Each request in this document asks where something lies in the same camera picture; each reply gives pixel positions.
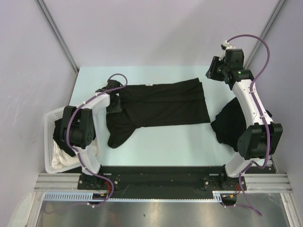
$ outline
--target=plastic basket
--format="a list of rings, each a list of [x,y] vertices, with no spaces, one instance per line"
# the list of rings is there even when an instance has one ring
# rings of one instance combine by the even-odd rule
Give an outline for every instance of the plastic basket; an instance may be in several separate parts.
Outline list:
[[[63,116],[64,107],[49,112],[44,119],[44,152],[45,152],[45,169],[49,174],[61,173],[80,166],[80,163],[65,166],[60,169],[52,167],[53,159],[53,131],[55,130],[55,121]]]

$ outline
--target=white cloth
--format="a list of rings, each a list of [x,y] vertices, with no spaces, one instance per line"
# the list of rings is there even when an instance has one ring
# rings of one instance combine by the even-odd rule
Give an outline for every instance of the white cloth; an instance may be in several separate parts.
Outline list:
[[[96,141],[92,141],[92,148],[94,150],[95,155],[97,155],[98,148]],[[54,169],[61,169],[65,166],[71,166],[79,163],[79,159],[77,156],[71,157],[64,150],[60,149],[58,144],[53,140],[53,159],[52,159],[52,167]]]

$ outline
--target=white wall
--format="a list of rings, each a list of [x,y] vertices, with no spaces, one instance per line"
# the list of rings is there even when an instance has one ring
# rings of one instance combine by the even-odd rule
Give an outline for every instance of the white wall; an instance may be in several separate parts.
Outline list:
[[[44,170],[44,114],[75,75],[33,0],[0,3],[0,226]]]
[[[267,69],[257,82],[264,106],[284,132],[274,154],[280,172],[287,172],[303,211],[303,1],[289,0],[266,42],[271,51]],[[252,62],[256,75],[266,60],[264,48]]]
[[[45,0],[78,66],[209,65],[278,0]],[[255,41],[239,41],[250,52]]]

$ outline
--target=metal frame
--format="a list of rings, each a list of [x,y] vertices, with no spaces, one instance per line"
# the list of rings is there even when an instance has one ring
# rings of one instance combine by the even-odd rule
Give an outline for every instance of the metal frame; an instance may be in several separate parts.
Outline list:
[[[46,192],[44,201],[101,202],[93,199],[93,192]],[[212,199],[201,200],[158,200],[158,199],[108,199],[110,202],[222,202],[220,193],[213,193]]]
[[[281,198],[291,227],[301,227],[303,224],[302,217],[298,213],[298,205],[293,193],[282,193]]]
[[[286,2],[287,2],[287,0],[279,0],[279,2],[276,4],[273,12],[269,16],[269,19],[265,24],[261,34],[259,35],[260,38],[265,39],[267,37],[270,29],[272,28],[273,24],[275,23],[276,19],[278,18],[278,15],[280,14],[280,12]],[[244,64],[244,68],[248,69],[250,67],[252,61],[255,59],[258,51],[260,50],[261,45],[262,45],[262,43],[258,40],[256,42],[256,44],[254,45],[252,52],[248,56],[247,61]]]
[[[46,22],[48,23],[53,35],[55,36],[58,44],[60,45],[62,52],[66,56],[67,60],[69,61],[71,67],[75,71],[76,75],[78,75],[79,69],[76,65],[76,62],[75,62],[69,48],[67,47],[67,44],[64,41],[55,21],[53,20],[53,17],[51,15],[50,11],[48,10],[44,0],[35,0],[35,2],[37,3],[37,6],[41,10],[41,13],[43,14],[44,18],[46,19]]]
[[[78,190],[80,174],[40,174],[35,192],[100,192],[106,190]],[[287,174],[245,174],[249,193],[293,193]],[[214,191],[214,193],[233,193],[234,191]]]
[[[26,227],[36,227],[45,192],[35,192],[32,209]]]

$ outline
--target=metal floor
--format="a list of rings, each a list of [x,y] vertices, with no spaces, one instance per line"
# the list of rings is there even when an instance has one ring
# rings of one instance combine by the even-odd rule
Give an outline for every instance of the metal floor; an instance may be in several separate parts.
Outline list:
[[[249,194],[263,214],[219,203],[106,202],[98,208],[78,205],[53,214],[73,202],[44,201],[37,227],[289,227],[279,193]],[[246,203],[240,195],[237,203]]]

